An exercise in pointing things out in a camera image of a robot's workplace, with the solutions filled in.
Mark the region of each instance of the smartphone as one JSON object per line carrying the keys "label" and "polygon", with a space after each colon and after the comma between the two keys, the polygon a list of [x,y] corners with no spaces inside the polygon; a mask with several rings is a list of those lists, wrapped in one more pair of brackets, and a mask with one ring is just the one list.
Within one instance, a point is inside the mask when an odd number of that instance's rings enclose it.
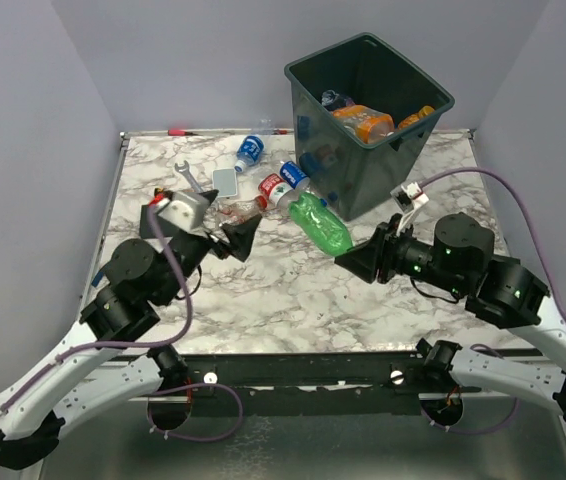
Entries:
{"label": "smartphone", "polygon": [[212,185],[219,191],[220,198],[235,197],[239,193],[236,181],[236,170],[233,168],[222,168],[212,172]]}

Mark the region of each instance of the black cable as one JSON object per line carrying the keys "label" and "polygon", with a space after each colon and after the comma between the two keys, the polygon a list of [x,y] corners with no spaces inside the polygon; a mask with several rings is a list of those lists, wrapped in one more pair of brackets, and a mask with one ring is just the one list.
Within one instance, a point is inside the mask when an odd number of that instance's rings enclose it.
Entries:
{"label": "black cable", "polygon": [[[201,286],[201,279],[203,278],[203,269],[201,268],[200,265],[198,265],[196,267],[196,270],[199,272],[199,281],[196,282],[196,287],[194,287],[194,289],[190,292],[190,295],[194,295],[198,291],[199,287]],[[178,293],[176,294],[176,296],[174,298],[176,298],[177,300],[184,300],[185,299],[185,297],[179,297]]]}
{"label": "black cable", "polygon": [[413,278],[410,278],[410,283],[414,287],[414,290],[416,290],[422,297],[434,298],[436,300],[443,300],[444,302],[451,303],[452,305],[456,305],[457,303],[459,303],[460,299],[454,296],[452,296],[454,300],[450,300],[449,298],[439,297],[438,295],[432,295],[430,293],[424,292],[423,290],[421,290],[419,287],[416,286],[416,282],[414,281]]}

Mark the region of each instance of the wrench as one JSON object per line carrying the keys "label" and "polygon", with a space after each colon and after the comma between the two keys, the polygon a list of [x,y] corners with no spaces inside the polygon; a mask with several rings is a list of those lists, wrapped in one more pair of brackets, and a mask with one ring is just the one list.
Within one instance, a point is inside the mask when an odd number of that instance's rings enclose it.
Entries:
{"label": "wrench", "polygon": [[201,187],[201,185],[199,185],[199,182],[197,182],[196,178],[194,178],[194,176],[190,173],[190,164],[187,163],[187,160],[183,160],[182,165],[175,163],[174,170],[185,177],[187,183],[190,184],[190,186],[196,193],[201,193],[203,191],[203,188]]}

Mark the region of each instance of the gray wall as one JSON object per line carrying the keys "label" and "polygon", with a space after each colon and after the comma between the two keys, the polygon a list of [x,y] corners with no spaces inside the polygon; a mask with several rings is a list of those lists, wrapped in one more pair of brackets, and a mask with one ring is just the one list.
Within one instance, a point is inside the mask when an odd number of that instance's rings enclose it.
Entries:
{"label": "gray wall", "polygon": [[547,0],[53,0],[122,130],[292,123],[283,66],[362,31],[456,97],[476,127]]}
{"label": "gray wall", "polygon": [[[481,123],[477,153],[520,189],[566,301],[566,2],[543,13]],[[540,272],[513,202],[497,186],[490,194],[511,251]]]}
{"label": "gray wall", "polygon": [[0,0],[0,390],[74,320],[117,137],[49,2]]}

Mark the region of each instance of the white marble surface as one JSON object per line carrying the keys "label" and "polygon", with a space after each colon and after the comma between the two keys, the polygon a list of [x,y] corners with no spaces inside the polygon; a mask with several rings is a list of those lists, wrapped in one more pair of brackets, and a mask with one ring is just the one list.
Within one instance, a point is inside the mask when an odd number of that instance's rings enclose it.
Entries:
{"label": "white marble surface", "polygon": [[[174,173],[176,161],[187,160],[203,187],[212,171],[229,168],[243,135],[214,137],[133,137],[122,171],[100,263],[109,260],[123,240],[135,237],[141,205],[155,186],[189,188]],[[269,151],[294,150],[291,135],[274,137]],[[467,133],[434,134],[426,144],[411,179],[453,167],[475,165]],[[272,171],[265,158],[240,176],[239,199],[253,198],[258,183]],[[415,235],[431,242],[441,216],[462,211],[496,229],[493,212],[478,175],[446,178],[428,189],[430,203],[415,222]],[[355,243],[397,212],[387,202],[348,223]],[[497,249],[503,252],[498,239]],[[477,321],[460,305],[420,296],[405,278],[387,285],[368,285],[337,267],[303,232],[277,212],[261,222],[245,263],[208,255],[203,282],[194,295],[194,323],[179,342],[181,353],[288,353],[411,349],[425,337],[494,347],[528,347],[508,332]],[[167,338],[181,328],[184,304],[157,309],[161,323],[145,340]]]}

